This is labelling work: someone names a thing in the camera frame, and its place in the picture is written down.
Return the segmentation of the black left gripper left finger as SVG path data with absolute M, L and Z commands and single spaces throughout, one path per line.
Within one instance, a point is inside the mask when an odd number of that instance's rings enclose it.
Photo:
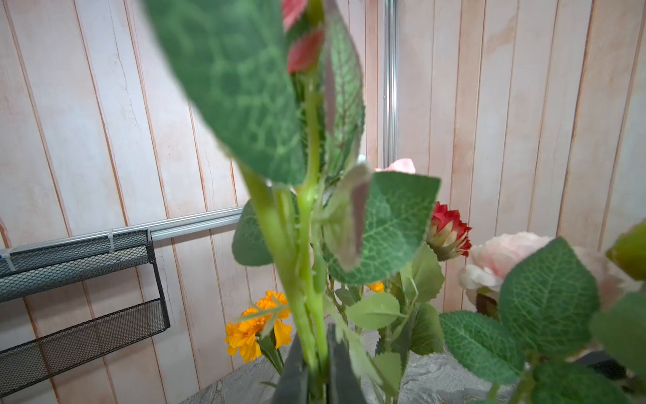
M 308 402 L 308 370 L 302 349 L 291 348 L 284 371 L 272 397 L 272 404 L 306 404 Z

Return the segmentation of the red flower stem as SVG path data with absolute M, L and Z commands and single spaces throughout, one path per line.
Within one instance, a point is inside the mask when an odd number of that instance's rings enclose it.
M 439 262 L 459 257 L 468 257 L 472 244 L 469 232 L 472 228 L 461 220 L 458 210 L 436 202 L 432 212 L 426 243 L 437 255 Z

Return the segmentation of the black mesh wall basket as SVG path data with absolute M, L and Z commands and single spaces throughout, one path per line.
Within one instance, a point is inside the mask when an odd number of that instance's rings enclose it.
M 1 257 L 1 396 L 162 402 L 152 336 L 168 308 L 150 233 L 100 232 Z

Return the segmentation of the orange marigold flower stem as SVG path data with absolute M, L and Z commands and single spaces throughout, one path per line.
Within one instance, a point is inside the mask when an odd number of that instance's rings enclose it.
M 246 364 L 262 356 L 280 375 L 284 369 L 280 349 L 292 343 L 292 327 L 286 323 L 289 316 L 286 294 L 267 291 L 236 323 L 225 326 L 227 353 L 231 357 L 240 356 Z

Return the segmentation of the small pink rosebud stem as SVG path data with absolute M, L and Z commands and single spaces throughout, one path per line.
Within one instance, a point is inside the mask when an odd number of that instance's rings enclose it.
M 416 174 L 417 170 L 410 158 L 401 158 L 391 163 L 387 168 L 376 168 L 376 172 L 397 172 Z

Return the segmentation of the light pink peony stem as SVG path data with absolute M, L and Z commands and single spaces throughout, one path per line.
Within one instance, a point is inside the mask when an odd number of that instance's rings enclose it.
M 476 311 L 440 317 L 451 355 L 494 402 L 645 400 L 645 225 L 605 252 L 529 232 L 474 247 L 461 272 Z

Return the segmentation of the pink orange peony stem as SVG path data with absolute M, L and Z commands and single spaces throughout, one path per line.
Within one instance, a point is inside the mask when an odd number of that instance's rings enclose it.
M 426 247 L 437 178 L 359 159 L 363 73 L 334 1 L 146 1 L 156 41 L 249 194 L 232 241 L 246 267 L 274 266 L 308 402 L 327 403 L 327 329 L 360 385 L 400 390 L 395 340 L 413 327 L 411 271 Z

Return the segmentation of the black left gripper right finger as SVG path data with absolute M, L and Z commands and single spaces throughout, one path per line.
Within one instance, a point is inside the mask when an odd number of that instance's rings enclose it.
M 329 375 L 326 387 L 328 404 L 366 404 L 360 382 L 353 373 L 351 359 L 343 341 L 336 341 L 336 326 L 327 329 Z

